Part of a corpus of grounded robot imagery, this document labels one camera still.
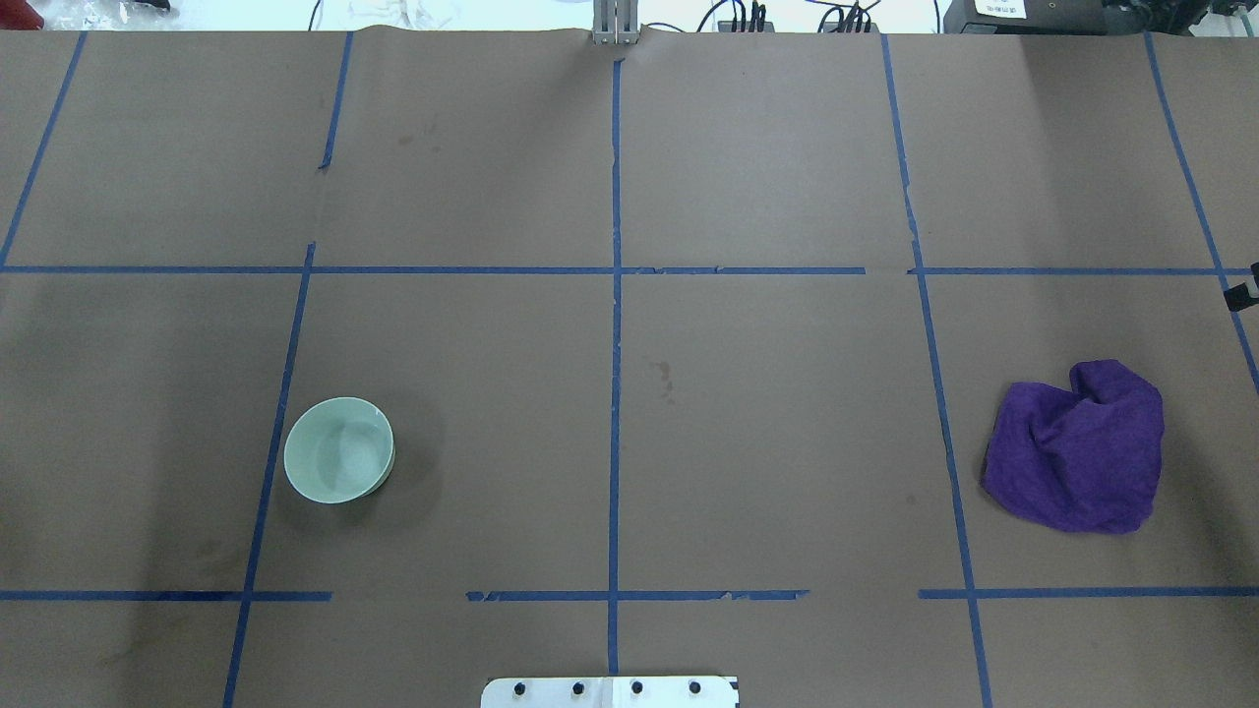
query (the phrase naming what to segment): stain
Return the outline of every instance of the stain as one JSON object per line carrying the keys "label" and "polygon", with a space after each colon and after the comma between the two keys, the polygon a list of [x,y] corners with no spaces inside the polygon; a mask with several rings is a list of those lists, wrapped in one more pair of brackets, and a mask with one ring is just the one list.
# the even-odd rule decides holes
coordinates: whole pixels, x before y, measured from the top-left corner
{"label": "stain", "polygon": [[112,666],[120,661],[126,661],[135,658],[141,651],[154,648],[166,640],[174,639],[180,634],[184,634],[184,629],[188,626],[190,615],[180,615],[172,619],[169,624],[162,627],[156,627],[154,631],[146,631],[145,634],[135,637],[122,651],[115,651],[112,654],[106,654],[96,660],[97,666]]}
{"label": "stain", "polygon": [[213,538],[205,539],[200,544],[198,544],[195,551],[196,557],[206,558],[214,556],[214,552],[219,549],[219,545],[222,545],[219,540],[215,540]]}
{"label": "stain", "polygon": [[651,364],[651,368],[653,368],[653,369],[656,369],[656,370],[660,372],[660,382],[665,384],[663,391],[661,392],[660,397],[665,401],[665,403],[669,403],[670,406],[672,406],[674,404],[674,398],[672,398],[672,396],[674,396],[672,368],[669,365],[669,362],[651,362],[651,360],[648,360],[647,363]]}
{"label": "stain", "polygon": [[201,559],[201,573],[215,580],[224,577],[234,577],[240,573],[246,562],[249,559],[248,548],[237,548],[228,553],[210,553],[205,556],[198,556]]}

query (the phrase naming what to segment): bowl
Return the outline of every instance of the bowl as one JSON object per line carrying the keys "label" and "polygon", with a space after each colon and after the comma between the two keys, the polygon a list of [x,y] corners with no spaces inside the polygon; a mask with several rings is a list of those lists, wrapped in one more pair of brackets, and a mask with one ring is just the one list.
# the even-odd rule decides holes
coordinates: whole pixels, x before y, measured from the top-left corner
{"label": "bowl", "polygon": [[331,398],[302,413],[285,442],[285,474],[320,504],[366,496],[393,469],[389,420],[361,398]]}

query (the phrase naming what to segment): purple cloth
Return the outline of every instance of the purple cloth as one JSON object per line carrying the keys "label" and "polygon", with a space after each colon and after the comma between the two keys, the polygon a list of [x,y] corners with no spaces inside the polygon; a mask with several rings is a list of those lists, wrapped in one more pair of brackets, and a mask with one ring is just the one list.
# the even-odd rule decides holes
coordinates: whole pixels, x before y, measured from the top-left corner
{"label": "purple cloth", "polygon": [[1064,532],[1131,533],[1153,511],[1162,467],[1158,389],[1108,359],[1071,368],[1071,391],[1010,387],[983,489],[1011,514]]}

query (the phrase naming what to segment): blue tape line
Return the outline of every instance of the blue tape line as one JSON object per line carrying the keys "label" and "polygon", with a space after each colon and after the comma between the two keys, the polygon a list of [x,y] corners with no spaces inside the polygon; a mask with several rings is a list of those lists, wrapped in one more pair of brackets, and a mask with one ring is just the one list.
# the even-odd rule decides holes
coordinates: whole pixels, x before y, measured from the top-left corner
{"label": "blue tape line", "polygon": [[1215,268],[913,268],[924,276],[1215,276]]}
{"label": "blue tape line", "polygon": [[71,82],[74,81],[74,71],[78,68],[78,60],[83,55],[83,45],[86,43],[87,33],[81,31],[78,42],[74,43],[74,53],[71,54],[71,63],[65,67],[65,77],[62,78],[62,89],[57,92],[57,101],[53,103],[53,111],[48,116],[48,125],[44,126],[44,135],[39,139],[39,147],[35,149],[35,159],[30,161],[30,170],[26,173],[26,184],[21,188],[21,195],[18,197],[18,205],[13,210],[13,219],[9,220],[9,232],[4,237],[4,244],[0,246],[0,266],[4,266],[9,260],[9,251],[13,249],[13,239],[18,236],[21,214],[26,210],[26,200],[30,198],[30,190],[35,186],[35,178],[39,176],[39,166],[44,163],[44,151],[48,150],[48,141],[53,137],[57,118],[62,113],[62,106],[65,105],[65,94],[71,91]]}
{"label": "blue tape line", "polygon": [[608,276],[608,267],[565,266],[316,266],[317,275]]}
{"label": "blue tape line", "polygon": [[[953,523],[957,529],[957,545],[962,557],[962,578],[967,590],[974,588],[974,574],[971,569],[971,545],[966,533],[966,513],[962,509],[962,488],[957,479],[957,459],[953,454],[953,432],[949,428],[948,402],[944,397],[943,374],[940,373],[939,348],[935,343],[935,325],[932,320],[930,294],[927,288],[927,276],[922,273],[925,267],[923,262],[922,241],[918,233],[918,219],[914,215],[914,205],[909,199],[909,157],[905,151],[905,137],[900,123],[900,105],[896,100],[896,79],[891,66],[891,45],[888,35],[880,34],[883,43],[883,67],[888,79],[888,101],[891,107],[891,127],[896,139],[896,157],[900,163],[900,186],[905,195],[905,218],[909,220],[909,232],[913,236],[914,267],[918,271],[918,299],[923,307],[923,326],[927,331],[927,349],[932,363],[932,379],[935,385],[935,408],[940,420],[940,435],[944,438],[944,459],[948,465],[949,485],[953,494]],[[968,602],[971,615],[971,640],[974,644],[974,664],[980,677],[980,697],[985,708],[992,708],[992,687],[988,682],[988,658],[983,648],[983,629],[980,624],[980,605],[973,600]]]}
{"label": "blue tape line", "polygon": [[818,268],[762,268],[762,267],[651,267],[638,266],[624,268],[631,276],[864,276],[861,267],[818,267]]}
{"label": "blue tape line", "polygon": [[288,408],[288,388],[293,380],[293,363],[297,360],[297,343],[302,333],[302,316],[306,312],[306,292],[311,282],[311,267],[315,263],[315,244],[306,247],[306,262],[302,266],[302,282],[297,288],[297,305],[293,309],[293,325],[288,333],[288,353],[285,355],[285,373],[279,379],[279,397],[276,402],[276,421],[271,428],[271,448],[267,451],[267,467],[262,475],[262,493],[258,496],[258,515],[253,524],[253,542],[249,545],[249,563],[244,572],[244,591],[240,598],[240,614],[237,617],[237,634],[232,644],[232,663],[228,666],[228,680],[223,689],[223,708],[230,708],[235,700],[235,682],[240,673],[240,655],[244,651],[246,631],[249,627],[249,605],[253,596],[253,583],[258,574],[258,558],[262,556],[262,534],[267,528],[267,508],[271,504],[271,486],[276,477],[276,460],[279,456],[279,438],[285,430],[285,412]]}
{"label": "blue tape line", "polygon": [[[1206,209],[1202,207],[1202,198],[1197,191],[1197,183],[1194,180],[1194,170],[1188,166],[1188,157],[1185,155],[1185,146],[1181,144],[1180,131],[1176,130],[1176,118],[1172,116],[1171,103],[1167,101],[1167,91],[1163,87],[1163,73],[1158,69],[1158,55],[1155,52],[1155,35],[1146,33],[1146,57],[1149,58],[1149,73],[1155,77],[1155,89],[1158,92],[1158,103],[1163,108],[1163,120],[1167,121],[1167,132],[1172,139],[1172,147],[1176,149],[1176,160],[1180,161],[1181,173],[1185,175],[1185,184],[1188,186],[1190,199],[1194,202],[1194,212],[1197,213],[1197,223],[1202,228],[1202,238],[1206,239],[1206,248],[1211,252],[1211,263],[1215,265],[1215,273],[1220,280],[1220,291],[1229,288],[1229,277],[1220,260],[1220,249],[1215,244],[1215,236],[1211,233],[1211,224],[1206,219]],[[1250,348],[1250,339],[1241,325],[1241,319],[1233,312],[1233,328],[1238,334],[1238,343],[1250,370],[1250,382],[1259,393],[1259,367],[1255,365],[1254,350]]]}
{"label": "blue tape line", "polygon": [[612,411],[608,450],[608,675],[621,670],[621,64],[612,63]]}
{"label": "blue tape line", "polygon": [[332,147],[336,145],[336,126],[341,122],[341,98],[345,97],[345,77],[350,72],[350,50],[354,48],[354,33],[345,33],[345,49],[341,50],[341,76],[336,79],[336,98],[332,101],[332,120],[327,125],[327,142],[324,144],[324,161],[319,169],[332,164]]}
{"label": "blue tape line", "polygon": [[495,590],[465,593],[468,602],[607,602],[603,590]]}
{"label": "blue tape line", "polygon": [[622,590],[627,602],[711,602],[715,600],[747,600],[752,602],[792,602],[808,595],[807,590]]}
{"label": "blue tape line", "polygon": [[301,266],[5,266],[5,273],[73,275],[298,275]]}
{"label": "blue tape line", "polygon": [[[301,275],[301,266],[3,266],[6,273],[74,275]],[[607,266],[315,266],[315,275],[501,275],[501,276],[611,276]],[[1249,273],[1249,270],[1238,270]],[[622,276],[864,276],[862,267],[759,268],[759,267],[623,267]]]}
{"label": "blue tape line", "polygon": [[253,591],[251,602],[331,602],[331,592],[264,590]]}
{"label": "blue tape line", "polygon": [[3,590],[8,602],[238,602],[239,591],[218,590]]}
{"label": "blue tape line", "polygon": [[[618,602],[704,602],[716,600],[752,602],[791,602],[808,595],[807,590],[618,590]],[[611,593],[602,590],[495,590],[467,592],[468,602],[606,602]]]}
{"label": "blue tape line", "polygon": [[[239,602],[237,590],[0,590],[0,602]],[[331,602],[331,592],[256,592],[254,602]]]}
{"label": "blue tape line", "polygon": [[1229,283],[1224,280],[1224,262],[1220,252],[1215,247],[1215,237],[1211,236],[1211,224],[1206,220],[1206,209],[1202,208],[1202,199],[1197,193],[1197,183],[1194,181],[1194,171],[1188,168],[1188,159],[1185,156],[1185,147],[1180,141],[1180,131],[1176,130],[1176,120],[1172,118],[1172,107],[1167,102],[1167,92],[1163,89],[1163,74],[1158,71],[1158,57],[1155,55],[1155,39],[1146,33],[1146,55],[1149,58],[1149,72],[1155,77],[1155,89],[1158,92],[1158,103],[1163,108],[1163,120],[1167,121],[1167,132],[1172,137],[1172,147],[1176,149],[1176,159],[1180,161],[1181,173],[1185,175],[1185,184],[1188,185],[1190,199],[1194,200],[1194,212],[1197,213],[1197,223],[1202,227],[1202,236],[1206,238],[1206,248],[1211,252],[1211,262],[1215,263],[1215,272],[1220,273],[1220,285],[1224,290]]}
{"label": "blue tape line", "polygon": [[1259,597],[1255,586],[1005,587],[920,590],[922,600],[1051,600],[1076,597]]}

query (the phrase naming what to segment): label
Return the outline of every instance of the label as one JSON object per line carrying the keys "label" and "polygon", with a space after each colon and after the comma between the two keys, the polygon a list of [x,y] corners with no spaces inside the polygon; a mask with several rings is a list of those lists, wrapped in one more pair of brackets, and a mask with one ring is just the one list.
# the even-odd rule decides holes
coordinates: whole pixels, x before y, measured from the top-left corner
{"label": "label", "polygon": [[991,18],[1027,19],[1024,0],[974,0],[974,11]]}

